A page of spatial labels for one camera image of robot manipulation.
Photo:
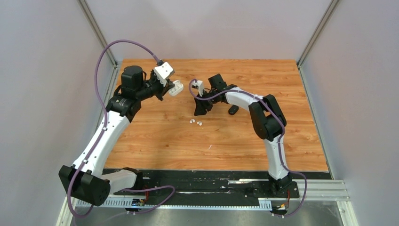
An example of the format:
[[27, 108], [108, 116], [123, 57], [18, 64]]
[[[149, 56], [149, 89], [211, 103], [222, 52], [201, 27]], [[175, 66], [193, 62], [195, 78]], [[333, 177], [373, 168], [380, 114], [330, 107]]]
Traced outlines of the white charging case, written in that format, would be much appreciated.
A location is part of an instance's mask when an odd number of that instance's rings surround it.
[[181, 83], [181, 81], [180, 80], [176, 80], [176, 81], [173, 81], [173, 88], [171, 88], [168, 91], [168, 94], [170, 96], [175, 97], [178, 94], [180, 94], [183, 91], [183, 89], [184, 89], [184, 85]]

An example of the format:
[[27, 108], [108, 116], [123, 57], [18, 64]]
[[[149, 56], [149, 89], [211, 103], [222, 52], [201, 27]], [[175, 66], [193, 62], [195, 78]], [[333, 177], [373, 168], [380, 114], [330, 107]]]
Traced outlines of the black charging case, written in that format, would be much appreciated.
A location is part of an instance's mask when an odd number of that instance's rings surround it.
[[229, 110], [228, 110], [228, 114], [229, 115], [235, 115], [239, 110], [239, 107], [237, 105], [232, 105]]

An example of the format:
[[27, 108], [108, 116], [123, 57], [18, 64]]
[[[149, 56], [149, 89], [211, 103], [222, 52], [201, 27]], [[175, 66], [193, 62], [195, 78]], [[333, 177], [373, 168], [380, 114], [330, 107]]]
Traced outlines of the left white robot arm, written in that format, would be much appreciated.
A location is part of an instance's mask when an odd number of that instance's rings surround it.
[[121, 84], [105, 107], [105, 116], [88, 146], [72, 166], [62, 166], [59, 177], [67, 195], [94, 206], [102, 205], [109, 195], [124, 189], [140, 194], [144, 189], [141, 171], [125, 167], [104, 174], [105, 163], [122, 132], [141, 109], [141, 102], [156, 97], [176, 95], [183, 89], [180, 81], [171, 81], [174, 69], [169, 63], [158, 63], [146, 79], [140, 66], [126, 67]]

